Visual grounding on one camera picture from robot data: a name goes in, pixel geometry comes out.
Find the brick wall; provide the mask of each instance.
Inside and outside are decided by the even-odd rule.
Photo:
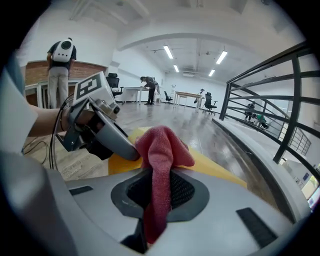
[[[46,61],[29,62],[25,69],[25,84],[32,85],[48,80],[47,69]],[[70,71],[69,78],[86,78],[99,71],[105,72],[106,69],[105,66],[76,62]]]

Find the black metal railing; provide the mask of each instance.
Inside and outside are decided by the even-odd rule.
[[[274,57],[271,57],[263,61],[262,63],[250,68],[249,70],[237,75],[233,79],[226,82],[225,97],[224,97],[219,118],[221,120],[224,120],[225,117],[229,117],[264,134],[265,136],[267,136],[268,138],[272,139],[274,142],[280,145],[273,158],[273,160],[276,163],[279,163],[285,151],[288,151],[294,157],[296,157],[312,173],[312,175],[314,175],[314,177],[318,181],[320,181],[320,173],[315,168],[313,168],[313,166],[302,156],[302,155],[306,155],[311,145],[310,140],[304,134],[303,131],[306,131],[319,139],[320,139],[320,132],[298,122],[301,102],[320,105],[320,99],[302,96],[302,78],[320,77],[319,70],[301,72],[299,57],[309,55],[309,54],[312,54],[311,49],[308,47],[306,42],[302,42],[300,44],[297,44],[277,54]],[[258,72],[261,72],[263,70],[266,70],[268,68],[274,67],[276,65],[282,64],[287,61],[291,61],[292,63],[292,67],[293,67],[292,74],[271,77],[271,78],[263,79],[261,81],[248,83],[242,86],[236,84],[237,81],[240,81],[253,74],[256,74]],[[292,80],[292,79],[294,82],[293,96],[259,95],[248,89],[249,87],[254,87],[257,85],[263,85],[263,84],[274,83],[274,82],[285,81],[285,80]],[[249,94],[249,96],[241,96],[239,94],[234,93],[235,91],[238,91],[238,90],[241,90]],[[260,99],[262,100],[262,102],[264,102],[263,105],[256,103],[256,105],[263,108],[262,111],[258,111],[255,109],[248,109],[246,105],[237,102],[237,100],[248,100],[252,102],[254,99]],[[277,107],[274,103],[272,103],[269,100],[292,101],[291,115],[289,116],[287,113],[285,113],[282,109]],[[242,107],[228,106],[230,102],[240,105]],[[269,110],[267,106],[271,106],[272,108],[277,110],[281,115],[276,114],[273,111]],[[277,124],[278,126],[281,127],[281,128],[276,128],[277,130],[279,130],[279,134],[276,134],[274,132],[270,132],[261,128],[262,118],[260,119],[257,125],[254,125],[251,122],[247,122],[241,118],[227,114],[226,113],[227,110],[232,110],[242,114],[245,114],[245,112],[251,112],[251,113],[256,113],[257,115],[262,115],[263,117],[267,117],[272,121],[268,125],[275,128],[275,125],[271,125],[271,124]]]

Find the red cloth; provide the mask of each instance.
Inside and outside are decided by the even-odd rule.
[[[172,166],[193,166],[195,161],[175,133],[166,126],[150,128],[135,142],[143,158],[142,168],[152,167],[151,202],[143,215],[144,234],[153,244],[166,228],[171,210],[170,169]]]

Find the glossy floor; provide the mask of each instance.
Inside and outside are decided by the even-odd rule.
[[[277,208],[265,180],[249,157],[216,124],[213,115],[196,112],[194,108],[172,104],[144,105],[126,103],[121,105],[117,123],[130,134],[137,127],[165,125],[171,128],[186,144],[215,161],[229,172],[247,182],[248,189]],[[39,137],[25,152],[39,141],[49,144],[50,136]],[[43,161],[46,156],[44,143],[39,144],[28,156]],[[85,149],[67,152],[56,141],[56,158],[60,173],[65,180],[76,180],[108,175],[107,160],[101,161]],[[44,162],[49,167],[48,159]]]

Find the white ceiling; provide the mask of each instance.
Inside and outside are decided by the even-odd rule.
[[[164,51],[165,45],[171,49],[173,59],[169,59]],[[180,71],[195,72],[197,76],[207,78],[211,69],[214,69],[212,79],[221,82],[232,79],[262,61],[255,54],[234,46],[199,38],[159,40],[136,48],[147,54],[166,73],[175,73],[173,65],[177,65]],[[221,64],[216,64],[223,50],[228,54]]]
[[[244,23],[267,28],[275,34],[293,26],[284,13],[272,4],[262,4],[261,0],[58,0],[53,6],[69,10],[71,20],[89,17],[106,23],[119,32],[142,21],[156,22],[153,21],[154,17],[180,9],[205,9],[212,10],[212,13],[218,10],[237,18],[241,17]],[[168,58],[163,49],[164,45],[169,46],[174,59]],[[208,78],[211,69],[215,69],[212,79],[223,83],[265,60],[248,50],[201,38],[155,40],[134,47],[154,60],[164,72],[174,72],[175,64],[180,71],[195,72],[198,77]],[[217,65],[216,61],[223,50],[228,54],[222,63]],[[260,75],[257,79],[275,76],[271,72],[262,72]]]

